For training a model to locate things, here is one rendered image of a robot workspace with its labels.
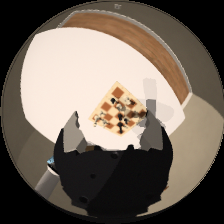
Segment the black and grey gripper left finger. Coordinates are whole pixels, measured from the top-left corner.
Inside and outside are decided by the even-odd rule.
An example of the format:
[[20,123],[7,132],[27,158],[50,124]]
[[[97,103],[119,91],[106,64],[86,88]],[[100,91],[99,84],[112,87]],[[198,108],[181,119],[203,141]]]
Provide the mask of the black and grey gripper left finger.
[[82,130],[79,129],[78,118],[77,111],[74,111],[60,130],[54,147],[54,164],[63,187],[66,186],[66,169],[69,163],[78,154],[86,152],[87,141]]

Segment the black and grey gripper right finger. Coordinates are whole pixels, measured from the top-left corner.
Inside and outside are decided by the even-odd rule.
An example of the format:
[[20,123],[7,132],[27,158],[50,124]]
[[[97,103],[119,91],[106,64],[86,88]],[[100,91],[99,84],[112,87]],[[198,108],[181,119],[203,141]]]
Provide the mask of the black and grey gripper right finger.
[[150,110],[147,110],[147,118],[139,144],[142,150],[154,154],[161,162],[164,170],[164,182],[169,180],[169,171],[173,161],[173,148],[171,141],[163,126],[158,122]]

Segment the brown and tan chessboard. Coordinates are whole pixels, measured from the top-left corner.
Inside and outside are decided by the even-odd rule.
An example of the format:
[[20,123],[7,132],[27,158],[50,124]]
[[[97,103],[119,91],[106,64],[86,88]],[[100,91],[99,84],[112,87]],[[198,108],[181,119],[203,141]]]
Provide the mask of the brown and tan chessboard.
[[[127,105],[126,102],[123,101],[124,96],[129,97],[130,105]],[[111,104],[111,98],[115,99],[114,104]],[[121,112],[118,111],[117,104],[122,105]],[[88,119],[95,122],[94,117],[96,115],[99,116],[99,111],[102,111],[103,114],[97,121],[97,125],[102,127],[102,121],[105,120],[105,129],[122,137],[145,118],[147,110],[148,109],[136,97],[116,81]],[[118,114],[122,114],[122,121],[119,121]],[[124,122],[125,118],[128,122],[127,125]],[[117,125],[120,122],[123,124],[122,134],[119,133],[120,128]]]

